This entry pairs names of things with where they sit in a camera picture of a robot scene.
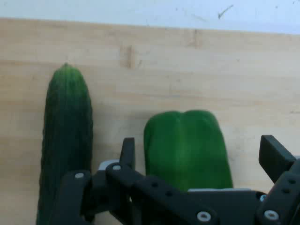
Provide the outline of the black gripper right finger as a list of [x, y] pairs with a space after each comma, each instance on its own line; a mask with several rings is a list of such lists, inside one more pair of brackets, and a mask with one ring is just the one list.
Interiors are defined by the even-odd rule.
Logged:
[[259, 225], [300, 223], [300, 160], [274, 136], [262, 135], [259, 163], [274, 186], [256, 211]]

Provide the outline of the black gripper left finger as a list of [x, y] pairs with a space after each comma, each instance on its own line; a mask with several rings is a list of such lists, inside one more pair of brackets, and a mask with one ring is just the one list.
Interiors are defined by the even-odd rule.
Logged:
[[218, 214], [155, 176], [135, 170], [135, 140], [125, 138], [118, 162], [91, 174], [68, 172], [56, 202], [56, 224], [90, 225], [110, 212], [124, 225], [216, 225]]

